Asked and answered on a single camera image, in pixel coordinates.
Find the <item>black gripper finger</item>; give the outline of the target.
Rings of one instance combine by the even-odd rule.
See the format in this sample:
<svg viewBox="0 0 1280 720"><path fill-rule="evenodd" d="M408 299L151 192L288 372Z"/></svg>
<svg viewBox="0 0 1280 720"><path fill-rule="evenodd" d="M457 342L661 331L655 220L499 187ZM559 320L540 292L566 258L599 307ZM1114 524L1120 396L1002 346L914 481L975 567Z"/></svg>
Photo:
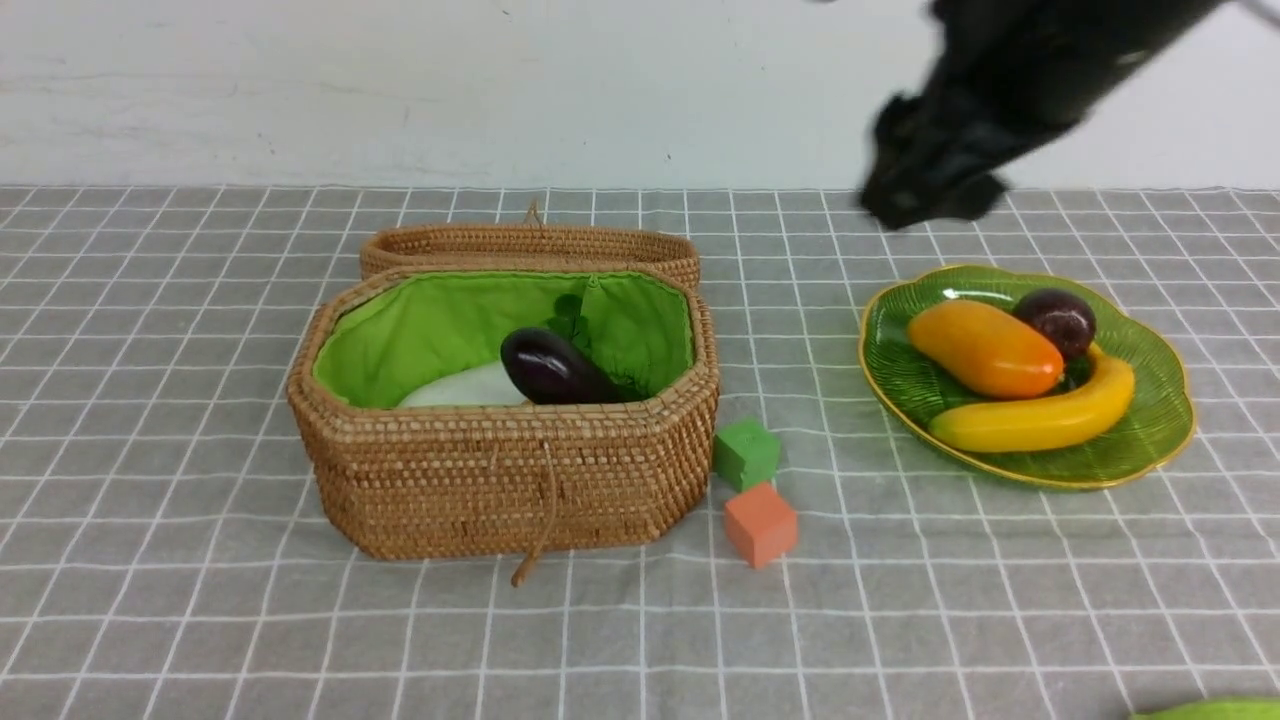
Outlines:
<svg viewBox="0 0 1280 720"><path fill-rule="evenodd" d="M887 231L901 231L932 218L936 197L914 177L868 176L858 206Z"/></svg>

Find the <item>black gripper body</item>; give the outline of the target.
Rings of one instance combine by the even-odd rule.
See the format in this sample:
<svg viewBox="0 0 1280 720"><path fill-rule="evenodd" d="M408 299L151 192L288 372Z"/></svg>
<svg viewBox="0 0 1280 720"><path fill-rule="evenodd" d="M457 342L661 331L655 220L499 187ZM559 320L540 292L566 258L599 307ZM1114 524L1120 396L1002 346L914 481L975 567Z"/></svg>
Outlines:
<svg viewBox="0 0 1280 720"><path fill-rule="evenodd" d="M1069 122L1048 122L1010 111L966 88L899 94L873 124L876 159L870 176L914 177L936 199L957 181L1001 167L1069 132Z"/></svg>

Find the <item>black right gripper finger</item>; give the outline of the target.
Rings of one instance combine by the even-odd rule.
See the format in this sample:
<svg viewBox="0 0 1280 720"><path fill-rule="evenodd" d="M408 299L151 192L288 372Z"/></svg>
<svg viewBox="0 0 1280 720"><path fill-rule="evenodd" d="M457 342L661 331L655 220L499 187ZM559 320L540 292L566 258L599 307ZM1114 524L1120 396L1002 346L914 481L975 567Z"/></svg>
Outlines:
<svg viewBox="0 0 1280 720"><path fill-rule="evenodd" d="M1004 178L993 173L960 179L940 191L931 218L978 222L998 206L1007 191Z"/></svg>

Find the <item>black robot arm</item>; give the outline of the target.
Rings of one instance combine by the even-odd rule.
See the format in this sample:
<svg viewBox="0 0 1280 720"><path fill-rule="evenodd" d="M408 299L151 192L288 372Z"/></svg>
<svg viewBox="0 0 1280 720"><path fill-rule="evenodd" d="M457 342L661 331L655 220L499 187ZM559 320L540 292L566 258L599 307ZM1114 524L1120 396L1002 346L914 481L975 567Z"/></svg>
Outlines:
<svg viewBox="0 0 1280 720"><path fill-rule="evenodd" d="M1219 8L1216 1L933 1L942 47L918 94L870 129L858 206L887 231L977 222L1001 168L1073 132L1092 108Z"/></svg>

